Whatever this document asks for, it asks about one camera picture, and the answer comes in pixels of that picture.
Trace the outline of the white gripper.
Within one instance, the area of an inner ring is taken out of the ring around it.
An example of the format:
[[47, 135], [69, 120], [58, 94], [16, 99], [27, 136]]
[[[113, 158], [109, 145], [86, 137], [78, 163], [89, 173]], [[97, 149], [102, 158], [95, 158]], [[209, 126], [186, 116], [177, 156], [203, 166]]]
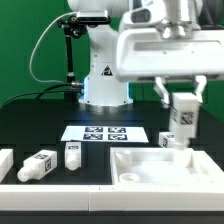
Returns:
[[156, 77], [154, 90], [164, 108], [170, 106], [164, 78], [196, 76], [194, 94], [202, 104], [207, 78], [224, 79], [224, 30], [194, 31], [192, 39], [176, 40], [162, 39], [155, 28], [126, 30], [118, 38], [116, 69], [121, 82], [143, 82]]

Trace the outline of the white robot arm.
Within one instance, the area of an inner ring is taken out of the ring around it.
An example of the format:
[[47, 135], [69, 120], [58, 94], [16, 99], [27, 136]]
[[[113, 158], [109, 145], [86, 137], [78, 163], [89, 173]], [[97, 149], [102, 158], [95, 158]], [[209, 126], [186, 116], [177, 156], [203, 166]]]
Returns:
[[224, 27], [204, 22], [205, 0], [67, 0], [75, 35], [90, 39], [90, 72], [80, 102], [121, 107], [130, 82], [153, 82], [161, 101], [168, 81], [193, 81], [181, 100], [202, 102], [209, 79], [224, 79]]

